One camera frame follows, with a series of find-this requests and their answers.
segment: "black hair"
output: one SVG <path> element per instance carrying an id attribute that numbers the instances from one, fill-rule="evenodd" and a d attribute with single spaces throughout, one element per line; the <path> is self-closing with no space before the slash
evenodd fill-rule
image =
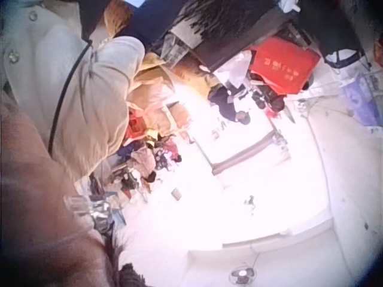
<path id="1" fill-rule="evenodd" d="M 182 162 L 182 156 L 179 154 L 178 157 L 174 160 L 176 163 Z"/>
<path id="2" fill-rule="evenodd" d="M 152 171 L 147 178 L 144 178 L 146 182 L 153 183 L 156 180 L 157 173 L 155 171 Z"/>
<path id="3" fill-rule="evenodd" d="M 136 273 L 132 263 L 125 264 L 118 272 L 120 287 L 148 287 L 145 278 Z"/>
<path id="4" fill-rule="evenodd" d="M 247 112 L 246 117 L 241 118 L 238 120 L 241 124 L 244 124 L 245 126 L 248 125 L 251 122 L 250 114 Z"/>
<path id="5" fill-rule="evenodd" d="M 189 0 L 176 23 L 192 19 L 203 40 L 233 38 L 252 28 L 277 0 Z"/>

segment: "blue container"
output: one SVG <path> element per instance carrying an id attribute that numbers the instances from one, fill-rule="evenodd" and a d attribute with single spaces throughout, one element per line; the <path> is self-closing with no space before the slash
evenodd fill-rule
<path id="1" fill-rule="evenodd" d="M 381 126 L 376 101 L 366 79 L 357 75 L 355 81 L 342 87 L 348 106 L 364 126 Z"/>

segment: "jacket button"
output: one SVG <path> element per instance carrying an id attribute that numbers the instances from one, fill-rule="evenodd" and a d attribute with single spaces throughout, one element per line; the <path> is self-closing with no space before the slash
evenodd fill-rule
<path id="1" fill-rule="evenodd" d="M 29 13 L 29 20 L 30 21 L 36 21 L 37 20 L 37 12 L 36 11 L 31 11 L 30 13 Z"/>
<path id="2" fill-rule="evenodd" d="M 11 50 L 10 53 L 8 54 L 8 59 L 10 60 L 11 64 L 16 64 L 19 61 L 20 56 L 18 52 Z"/>

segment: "beige jacket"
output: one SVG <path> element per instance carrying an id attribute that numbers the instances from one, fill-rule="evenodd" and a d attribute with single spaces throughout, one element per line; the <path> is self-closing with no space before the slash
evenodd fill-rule
<path id="1" fill-rule="evenodd" d="M 68 21 L 39 5 L 5 14 L 10 16 L 1 39 L 2 84 L 9 81 L 47 146 L 64 82 L 86 43 Z M 53 146 L 54 160 L 73 181 L 89 175 L 121 145 L 129 120 L 126 96 L 144 53 L 137 39 L 119 37 L 91 48 L 75 71 Z"/>

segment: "wall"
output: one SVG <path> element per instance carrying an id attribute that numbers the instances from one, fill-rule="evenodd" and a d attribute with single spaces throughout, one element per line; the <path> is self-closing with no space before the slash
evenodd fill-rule
<path id="1" fill-rule="evenodd" d="M 309 122 L 327 174 L 335 232 L 357 279 L 382 243 L 382 140 L 347 115 L 342 97 L 319 101 Z"/>
<path id="2" fill-rule="evenodd" d="M 253 265 L 257 254 L 249 247 L 196 252 L 181 287 L 225 287 L 230 272 Z M 351 284 L 333 230 L 305 242 L 259 254 L 255 264 L 257 287 L 342 287 Z"/>

